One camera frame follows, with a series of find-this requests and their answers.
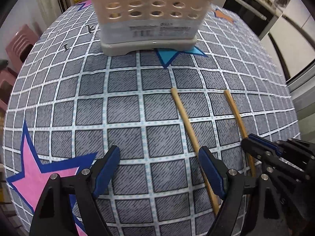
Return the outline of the black built-in oven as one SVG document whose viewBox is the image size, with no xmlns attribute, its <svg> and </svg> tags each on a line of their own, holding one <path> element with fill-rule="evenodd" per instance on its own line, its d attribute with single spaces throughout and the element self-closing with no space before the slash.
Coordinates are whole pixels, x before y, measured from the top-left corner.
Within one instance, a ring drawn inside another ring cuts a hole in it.
<svg viewBox="0 0 315 236">
<path fill-rule="evenodd" d="M 256 0 L 226 0 L 223 8 L 237 14 L 260 39 L 278 19 Z"/>
</svg>

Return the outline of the grey checkered tablecloth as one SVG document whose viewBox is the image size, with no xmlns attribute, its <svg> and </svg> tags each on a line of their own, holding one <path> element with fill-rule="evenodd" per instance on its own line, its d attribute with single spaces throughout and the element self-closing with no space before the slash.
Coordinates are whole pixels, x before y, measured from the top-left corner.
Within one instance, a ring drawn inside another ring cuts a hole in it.
<svg viewBox="0 0 315 236">
<path fill-rule="evenodd" d="M 1 156 L 23 228 L 52 173 L 77 173 L 118 146 L 97 205 L 113 235 L 205 235 L 214 212 L 171 95 L 201 146 L 248 174 L 229 90 L 248 133 L 299 137 L 283 74 L 234 13 L 213 6 L 194 51 L 105 56 L 94 7 L 70 7 L 40 37 L 11 94 Z"/>
</svg>

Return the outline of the pink plastic stool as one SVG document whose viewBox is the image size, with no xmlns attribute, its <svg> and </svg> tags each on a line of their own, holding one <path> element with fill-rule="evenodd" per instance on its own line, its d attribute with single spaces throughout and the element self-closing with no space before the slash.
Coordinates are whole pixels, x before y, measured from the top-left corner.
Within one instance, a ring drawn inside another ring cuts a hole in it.
<svg viewBox="0 0 315 236">
<path fill-rule="evenodd" d="M 23 25 L 6 46 L 7 55 L 17 73 L 21 70 L 23 63 L 38 39 L 37 34 L 28 25 Z"/>
<path fill-rule="evenodd" d="M 5 68 L 1 70 L 1 109 L 6 111 L 8 102 L 10 99 L 11 92 L 13 90 L 14 84 L 17 80 L 17 74 L 11 68 Z"/>
</svg>

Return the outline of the beige plastic utensil caddy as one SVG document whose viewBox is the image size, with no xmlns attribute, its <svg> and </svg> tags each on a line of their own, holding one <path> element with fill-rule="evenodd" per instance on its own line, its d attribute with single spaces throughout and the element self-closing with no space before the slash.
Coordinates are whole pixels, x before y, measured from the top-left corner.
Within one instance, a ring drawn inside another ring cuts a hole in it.
<svg viewBox="0 0 315 236">
<path fill-rule="evenodd" d="M 92 0 L 107 56 L 137 50 L 190 51 L 212 0 Z"/>
</svg>

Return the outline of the wooden chopstick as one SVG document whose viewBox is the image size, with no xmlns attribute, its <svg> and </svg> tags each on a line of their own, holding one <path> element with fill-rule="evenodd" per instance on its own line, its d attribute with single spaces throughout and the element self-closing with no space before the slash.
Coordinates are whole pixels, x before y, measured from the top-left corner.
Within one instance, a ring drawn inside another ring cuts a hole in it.
<svg viewBox="0 0 315 236">
<path fill-rule="evenodd" d="M 232 95 L 231 95 L 230 91 L 228 89 L 226 89 L 224 91 L 224 95 L 225 95 L 225 98 L 226 98 L 226 100 L 227 100 L 227 102 L 228 102 L 228 104 L 230 106 L 231 111 L 234 114 L 234 117 L 235 117 L 236 123 L 237 123 L 237 125 L 239 127 L 239 131 L 240 131 L 242 139 L 247 138 L 248 134 L 247 134 L 245 125 L 244 125 L 244 123 L 242 121 L 242 118 L 240 116 L 239 110 L 238 110 L 238 108 L 236 106 L 235 101 L 232 98 Z M 251 176 L 252 177 L 256 177 L 256 168 L 255 168 L 254 159 L 253 159 L 253 157 L 251 155 L 249 155 L 249 153 L 246 154 L 246 156 L 247 156 L 247 161 L 248 161 L 248 164 L 249 164 L 249 167 L 250 167 Z"/>
<path fill-rule="evenodd" d="M 185 126 L 185 129 L 186 129 L 186 132 L 188 134 L 188 137 L 190 139 L 190 142 L 192 144 L 192 147 L 193 147 L 193 150 L 194 152 L 196 153 L 196 156 L 198 158 L 198 154 L 199 154 L 199 149 L 200 149 L 200 146 L 199 146 L 199 142 L 198 142 L 198 139 L 194 133 L 194 129 L 190 123 L 190 120 L 189 120 L 189 117 L 186 113 L 186 110 L 183 106 L 183 103 L 179 97 L 179 94 L 178 94 L 178 91 L 176 88 L 171 88 L 171 95 L 172 95 L 172 98 L 176 104 L 176 107 L 179 111 L 179 114 L 181 115 L 181 118 L 182 118 L 182 121 L 183 121 L 183 124 Z M 201 174 L 203 176 L 203 179 L 204 179 L 204 183 L 205 183 L 205 186 L 206 186 L 206 189 L 207 189 L 207 193 L 208 193 L 208 197 L 210 199 L 210 202 L 211 202 L 211 205 L 212 205 L 212 209 L 213 209 L 213 212 L 214 212 L 214 215 L 217 216 L 218 212 L 219 212 L 219 209 L 220 209 L 220 206 L 219 206 L 219 203 L 218 203 L 218 200 L 217 200 L 217 197 L 216 195 L 214 194 L 214 191 L 212 190 L 208 180 L 207 180 L 207 177 L 205 176 L 205 173 L 203 171 L 202 168 L 201 169 Z"/>
</svg>

